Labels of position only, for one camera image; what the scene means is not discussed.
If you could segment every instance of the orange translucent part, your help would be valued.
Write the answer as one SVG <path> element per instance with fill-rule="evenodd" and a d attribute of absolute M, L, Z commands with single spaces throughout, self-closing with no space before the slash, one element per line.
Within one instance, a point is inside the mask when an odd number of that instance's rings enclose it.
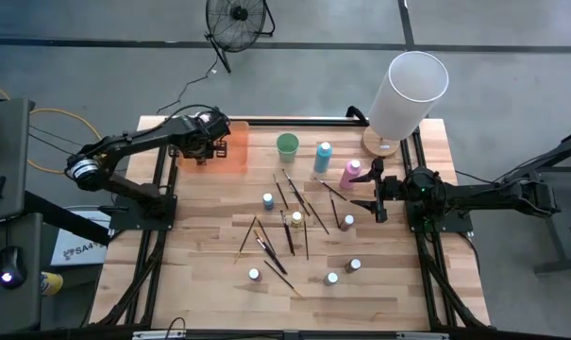
<path fill-rule="evenodd" d="M 228 145 L 226 158 L 214 157 L 206 165 L 197 165 L 195 159 L 180 156 L 178 168 L 189 174 L 244 174 L 247 172 L 248 137 L 247 122 L 231 122 L 230 134 L 224 138 Z"/>

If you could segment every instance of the wooden table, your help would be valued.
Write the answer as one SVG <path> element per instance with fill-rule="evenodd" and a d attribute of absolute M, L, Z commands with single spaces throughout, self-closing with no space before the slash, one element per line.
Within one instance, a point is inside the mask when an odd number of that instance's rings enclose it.
<path fill-rule="evenodd" d="M 139 129 L 151 128 L 162 119 L 144 116 Z M 440 171 L 444 181 L 455 183 L 444 122 L 426 119 L 420 128 L 428 167 Z M 403 203 L 386 202 L 389 219 L 377 224 L 368 211 L 335 196 L 341 218 L 353 214 L 356 220 L 352 229 L 341 232 L 336 229 L 326 188 L 313 180 L 314 154 L 322 142 L 333 146 L 329 169 L 320 176 L 332 187 L 339 188 L 340 176 L 349 160 L 360 160 L 363 169 L 369 169 L 371 159 L 361 150 L 363 130 L 363 127 L 251 127 L 246 174 L 209 176 L 180 171 L 176 186 L 177 217 L 168 233 L 153 327 L 167 328 L 175 317 L 183 316 L 189 329 L 427 330 L 417 248 L 414 236 L 408 231 Z M 293 164 L 281 164 L 275 147 L 277 136 L 286 131 L 300 140 Z M 151 182 L 156 157 L 157 150 L 131 157 L 127 177 Z M 411 157 L 416 164 L 414 152 Z M 385 165 L 385 174 L 404 178 L 400 151 L 388 158 Z M 277 174 L 290 204 L 289 213 L 300 209 L 280 171 L 283 166 L 330 230 L 327 235 L 314 218 L 308 219 L 309 261 L 304 251 L 303 230 L 293 230 L 297 254 L 294 257 L 289 254 L 280 222 L 279 210 L 285 207 L 273 174 Z M 373 189 L 373 183 L 360 183 L 353 190 L 341 192 L 348 199 L 374 199 Z M 269 213 L 262 207 L 264 193 L 275 197 L 275 209 Z M 267 256 L 253 234 L 241 258 L 233 264 L 254 214 L 267 229 L 278 257 L 289 271 L 287 279 L 303 297 L 298 297 L 266 267 L 263 260 Z M 105 316 L 130 284 L 140 238 L 139 231 L 127 231 L 110 244 L 91 322 Z M 457 234 L 444 233 L 442 238 L 452 286 L 477 318 L 488 324 L 472 249 Z M 361 259 L 362 268 L 345 274 L 344 264 L 352 258 Z M 252 267 L 260 270 L 261 282 L 247 277 Z M 331 271 L 340 280 L 326 287 L 322 280 Z M 445 319 L 442 297 L 436 290 L 439 316 Z M 146 288 L 142 291 L 138 317 L 142 314 Z"/>

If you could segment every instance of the white paper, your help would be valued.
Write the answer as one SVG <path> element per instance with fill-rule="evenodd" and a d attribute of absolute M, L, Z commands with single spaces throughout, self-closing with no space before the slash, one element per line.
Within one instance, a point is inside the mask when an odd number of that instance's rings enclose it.
<path fill-rule="evenodd" d="M 110 217 L 99 211 L 73 211 L 82 217 L 92 220 L 97 225 L 107 228 L 109 232 Z M 59 236 L 52 254 L 51 265 L 102 264 L 105 262 L 107 247 L 101 246 L 85 238 L 75 236 L 70 231 L 59 229 Z"/>

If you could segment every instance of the floor fan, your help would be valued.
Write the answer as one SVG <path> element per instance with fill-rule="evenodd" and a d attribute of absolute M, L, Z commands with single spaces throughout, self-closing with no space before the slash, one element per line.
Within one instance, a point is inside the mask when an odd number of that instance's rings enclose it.
<path fill-rule="evenodd" d="M 273 29 L 263 32 L 266 14 Z M 246 50 L 259 36 L 273 36 L 275 21 L 266 0 L 208 0 L 206 3 L 206 39 L 230 73 L 227 52 Z"/>

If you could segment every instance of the concrete floor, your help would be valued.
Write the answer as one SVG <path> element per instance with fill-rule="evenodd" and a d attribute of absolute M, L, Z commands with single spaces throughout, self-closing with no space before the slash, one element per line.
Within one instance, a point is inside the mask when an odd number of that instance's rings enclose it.
<path fill-rule="evenodd" d="M 571 45 L 571 0 L 408 3 L 416 43 Z M 404 42 L 395 0 L 270 5 L 277 31 L 266 42 Z M 203 0 L 0 2 L 0 36 L 195 42 L 203 41 L 204 29 Z M 219 65 L 216 75 L 190 87 L 184 101 L 218 105 L 227 114 L 342 116 L 349 105 L 368 111 L 398 53 L 247 50 L 229 55 L 231 75 Z M 457 169 L 494 179 L 571 133 L 571 54 L 435 55 L 448 69 L 450 87 L 430 116 L 445 119 Z M 209 49 L 0 46 L 0 86 L 13 97 L 31 98 L 38 108 L 76 112 L 101 134 L 114 134 L 133 129 L 140 115 L 172 101 L 213 59 Z M 93 141 L 84 127 L 55 114 L 35 116 L 32 124 L 81 143 Z M 44 166 L 61 169 L 65 163 L 63 154 L 35 141 L 29 154 Z M 28 170 L 27 186 L 62 205 L 109 203 L 107 194 L 79 191 L 65 177 L 34 169 Z M 536 264 L 555 259 L 545 223 L 516 212 L 472 217 L 493 325 L 571 336 L 571 272 L 539 278 L 532 272 Z M 85 289 L 90 298 L 92 287 Z M 62 297 L 68 302 L 49 307 L 55 310 L 50 325 L 80 322 L 87 299 L 72 291 Z M 64 303 L 77 308 L 66 313 Z"/>

